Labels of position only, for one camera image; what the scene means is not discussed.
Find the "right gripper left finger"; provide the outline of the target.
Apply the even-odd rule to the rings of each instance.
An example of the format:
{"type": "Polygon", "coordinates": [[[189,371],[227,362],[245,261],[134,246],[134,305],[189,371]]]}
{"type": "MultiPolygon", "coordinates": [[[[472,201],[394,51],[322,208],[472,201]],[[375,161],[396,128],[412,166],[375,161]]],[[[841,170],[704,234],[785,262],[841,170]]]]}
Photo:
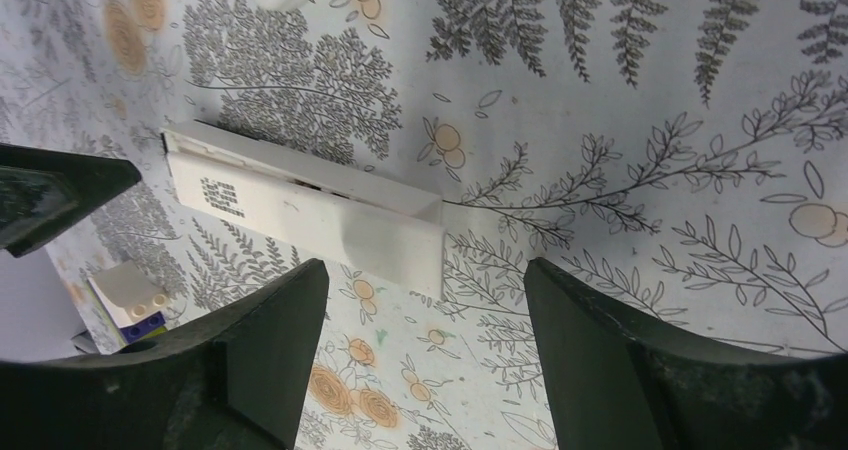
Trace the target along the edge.
{"type": "Polygon", "coordinates": [[[5,449],[292,449],[325,319],[311,259],[111,355],[1,365],[5,449]]]}

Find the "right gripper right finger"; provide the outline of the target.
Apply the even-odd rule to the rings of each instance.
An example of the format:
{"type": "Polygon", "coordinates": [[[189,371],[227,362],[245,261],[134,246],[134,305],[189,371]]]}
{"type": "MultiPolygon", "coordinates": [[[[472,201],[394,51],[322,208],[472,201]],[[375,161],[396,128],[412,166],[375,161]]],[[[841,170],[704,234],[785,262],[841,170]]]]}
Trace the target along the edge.
{"type": "Polygon", "coordinates": [[[563,449],[843,449],[847,358],[797,359],[651,317],[543,258],[524,286],[563,449]]]}

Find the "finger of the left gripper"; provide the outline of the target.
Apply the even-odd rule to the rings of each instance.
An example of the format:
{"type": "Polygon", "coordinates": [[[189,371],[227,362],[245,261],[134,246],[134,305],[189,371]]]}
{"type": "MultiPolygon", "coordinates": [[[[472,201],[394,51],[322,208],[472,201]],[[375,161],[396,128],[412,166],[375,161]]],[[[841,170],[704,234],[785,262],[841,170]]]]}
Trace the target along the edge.
{"type": "Polygon", "coordinates": [[[142,180],[123,159],[1,145],[1,248],[40,249],[142,180]]]}

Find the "white rectangular stick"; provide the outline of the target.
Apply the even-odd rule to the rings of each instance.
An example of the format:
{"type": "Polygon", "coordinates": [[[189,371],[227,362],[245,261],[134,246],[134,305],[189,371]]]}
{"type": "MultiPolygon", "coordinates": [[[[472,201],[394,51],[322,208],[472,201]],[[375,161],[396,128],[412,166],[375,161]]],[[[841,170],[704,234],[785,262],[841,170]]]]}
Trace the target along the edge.
{"type": "Polygon", "coordinates": [[[441,226],[185,153],[167,157],[180,204],[439,299],[441,226]]]}

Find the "purple green block stack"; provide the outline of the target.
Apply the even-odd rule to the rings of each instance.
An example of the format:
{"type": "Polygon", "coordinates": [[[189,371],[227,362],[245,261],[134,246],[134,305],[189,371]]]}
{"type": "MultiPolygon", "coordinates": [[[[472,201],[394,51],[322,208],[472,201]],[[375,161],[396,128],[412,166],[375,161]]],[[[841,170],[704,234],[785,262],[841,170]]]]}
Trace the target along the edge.
{"type": "Polygon", "coordinates": [[[132,261],[86,276],[69,292],[96,353],[112,354],[167,331],[171,299],[132,261]]]}

